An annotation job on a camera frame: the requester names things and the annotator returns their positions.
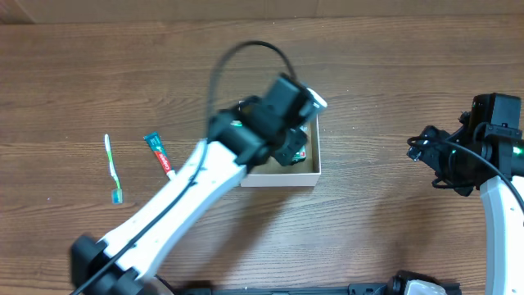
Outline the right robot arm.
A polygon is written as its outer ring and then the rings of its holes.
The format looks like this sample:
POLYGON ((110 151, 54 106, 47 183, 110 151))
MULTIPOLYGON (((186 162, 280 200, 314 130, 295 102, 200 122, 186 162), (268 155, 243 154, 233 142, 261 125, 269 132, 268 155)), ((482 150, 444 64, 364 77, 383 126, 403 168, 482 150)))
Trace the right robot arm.
POLYGON ((452 134, 428 125, 407 140, 408 157, 434 170, 433 188, 463 197, 479 191, 486 220, 487 294, 523 292, 521 105, 512 95, 476 95, 452 134))

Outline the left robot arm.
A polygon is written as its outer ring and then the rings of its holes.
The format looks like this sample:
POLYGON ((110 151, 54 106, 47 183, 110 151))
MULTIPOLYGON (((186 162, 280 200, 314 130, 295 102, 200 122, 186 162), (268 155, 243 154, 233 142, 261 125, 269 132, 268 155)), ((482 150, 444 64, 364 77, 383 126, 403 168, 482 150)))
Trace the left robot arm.
POLYGON ((251 96, 210 118, 208 134, 142 209, 99 241, 70 248, 77 294, 143 294, 176 243, 225 193, 272 157, 288 166, 307 141, 302 126, 327 106, 313 89, 281 75, 263 98, 251 96))

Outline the green white toothbrush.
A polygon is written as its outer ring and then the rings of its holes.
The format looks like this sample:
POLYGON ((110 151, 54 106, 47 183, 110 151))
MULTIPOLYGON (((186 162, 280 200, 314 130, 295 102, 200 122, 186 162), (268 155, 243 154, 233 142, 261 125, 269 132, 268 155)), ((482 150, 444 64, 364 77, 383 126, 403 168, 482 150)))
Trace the green white toothbrush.
POLYGON ((107 157, 108 157, 109 173, 110 173, 111 178, 115 182, 115 189, 113 189, 111 191, 111 199, 112 199, 114 204, 121 204, 123 202, 123 200, 124 200, 124 198, 123 198, 123 191, 122 191, 121 186, 120 186, 119 176, 116 173, 115 163, 114 163, 113 155, 112 155, 112 151, 111 151, 110 136, 108 134, 104 135, 104 146, 105 146, 106 154, 107 154, 107 157))

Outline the Colgate toothpaste tube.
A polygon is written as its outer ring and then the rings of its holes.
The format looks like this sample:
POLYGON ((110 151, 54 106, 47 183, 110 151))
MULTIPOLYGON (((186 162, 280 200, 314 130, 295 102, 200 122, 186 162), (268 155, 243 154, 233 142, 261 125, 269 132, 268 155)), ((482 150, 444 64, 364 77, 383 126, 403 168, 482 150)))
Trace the Colgate toothpaste tube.
POLYGON ((161 142, 160 135, 157 132, 153 132, 151 134, 145 135, 143 138, 148 144, 149 148, 155 154, 157 160, 159 161, 163 171, 165 172, 169 180, 174 179, 176 173, 167 156, 164 145, 161 142))

